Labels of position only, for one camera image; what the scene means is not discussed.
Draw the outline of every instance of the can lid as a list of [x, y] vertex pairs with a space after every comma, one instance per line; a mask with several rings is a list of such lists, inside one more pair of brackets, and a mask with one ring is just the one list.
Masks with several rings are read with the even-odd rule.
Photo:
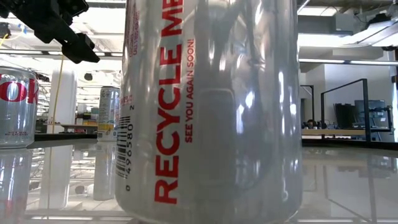
[[36, 74], [35, 74], [34, 72], [32, 72], [32, 71], [30, 71], [30, 70], [28, 70], [28, 69], [26, 69], [26, 68], [15, 68], [15, 67], [10, 67], [10, 66], [3, 66], [3, 65], [0, 65], [0, 69], [19, 70], [19, 71], [22, 71], [22, 72], [30, 73], [30, 74], [32, 74], [34, 77], [36, 77]]

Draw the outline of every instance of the black frame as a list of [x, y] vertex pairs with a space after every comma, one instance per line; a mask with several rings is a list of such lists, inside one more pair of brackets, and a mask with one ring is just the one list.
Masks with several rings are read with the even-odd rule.
[[315, 121], [315, 102], [314, 102], [314, 89], [313, 85], [300, 85], [300, 87], [310, 87], [311, 88], [311, 100], [312, 100], [312, 119]]
[[328, 91], [324, 91], [321, 93], [321, 121], [322, 124], [325, 124], [325, 94], [329, 93], [331, 91], [338, 90], [340, 88], [352, 85], [354, 83], [359, 83], [362, 82], [362, 89], [363, 89], [363, 105], [364, 105], [364, 114], [365, 114], [365, 137], [366, 137], [366, 142], [371, 142], [371, 125], [370, 125], [370, 117], [369, 117], [369, 95], [368, 95], [368, 80], [366, 78], [361, 78], [359, 80], [347, 83], [345, 85], [333, 88]]

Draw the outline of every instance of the computer monitor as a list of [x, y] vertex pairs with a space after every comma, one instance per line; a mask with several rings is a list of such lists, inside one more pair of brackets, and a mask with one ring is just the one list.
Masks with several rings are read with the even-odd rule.
[[[384, 110], [372, 111], [377, 108], [385, 108], [386, 102], [384, 100], [369, 100], [369, 117], [371, 119], [371, 126], [379, 126], [386, 127], [387, 124], [387, 113]], [[364, 123], [365, 122], [365, 112], [364, 112], [364, 101], [356, 100], [355, 101], [355, 109], [356, 109], [356, 122]]]

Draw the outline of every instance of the barcode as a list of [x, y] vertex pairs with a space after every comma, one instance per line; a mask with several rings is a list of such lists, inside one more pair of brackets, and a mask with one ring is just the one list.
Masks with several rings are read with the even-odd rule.
[[124, 179], [127, 178], [130, 168], [126, 167], [127, 159], [127, 132], [129, 125], [132, 125], [130, 116], [119, 119], [118, 125], [118, 151], [116, 153], [116, 174]]

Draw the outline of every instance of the aluminum can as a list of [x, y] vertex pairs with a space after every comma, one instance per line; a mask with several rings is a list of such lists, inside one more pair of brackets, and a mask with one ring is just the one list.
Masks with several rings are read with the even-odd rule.
[[99, 97], [98, 141], [116, 141], [116, 125], [119, 118], [120, 89], [112, 86], [101, 88]]
[[34, 142], [38, 93], [34, 73], [0, 67], [0, 149]]
[[27, 149], [0, 151], [1, 224], [22, 223], [29, 191], [32, 153]]
[[114, 198], [116, 142], [97, 142], [93, 198], [97, 201]]
[[127, 0], [116, 198], [138, 219], [264, 224], [302, 200], [292, 0]]

